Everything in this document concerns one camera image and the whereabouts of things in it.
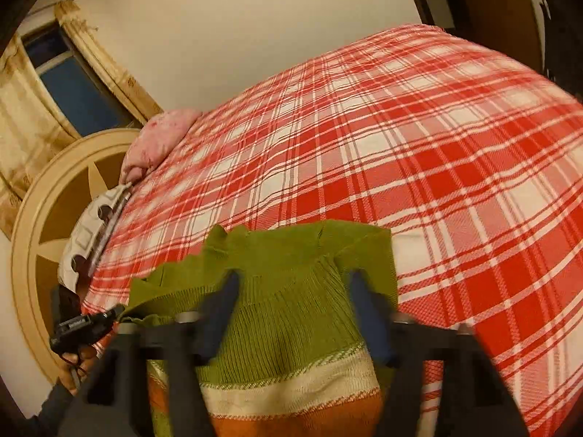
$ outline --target sweater sleeve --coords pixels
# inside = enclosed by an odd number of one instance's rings
[[[29,437],[55,437],[65,417],[73,396],[60,381],[56,383],[37,416],[27,419],[23,435]]]

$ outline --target door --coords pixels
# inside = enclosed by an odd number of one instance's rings
[[[468,18],[463,37],[542,72],[542,51],[531,0],[458,0]]]

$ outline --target hand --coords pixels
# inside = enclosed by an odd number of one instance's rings
[[[86,346],[81,349],[81,366],[80,368],[85,371],[77,370],[77,374],[79,375],[80,381],[85,381],[87,379],[87,373],[91,369],[91,367],[97,361],[97,351],[91,347]],[[73,355],[71,353],[63,354],[63,358],[70,361],[71,363],[77,364],[79,358],[77,355]],[[75,383],[73,381],[73,377],[71,376],[71,370],[74,369],[72,365],[69,363],[62,361],[59,365],[59,380],[63,386],[73,395],[77,394],[77,388],[75,388]]]

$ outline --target plaid bedspread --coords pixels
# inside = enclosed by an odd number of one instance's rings
[[[583,107],[553,83],[436,28],[381,32],[203,116],[137,188],[85,307],[127,301],[216,223],[391,228],[400,309],[472,324],[549,436],[583,385],[582,173]]]

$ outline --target yellow curtain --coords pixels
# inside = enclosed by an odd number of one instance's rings
[[[97,42],[95,28],[87,25],[77,3],[73,0],[57,3],[55,16],[98,77],[141,124],[145,125],[162,111],[135,78],[120,67]]]
[[[31,182],[79,138],[15,35],[0,57],[0,229],[8,238]]]

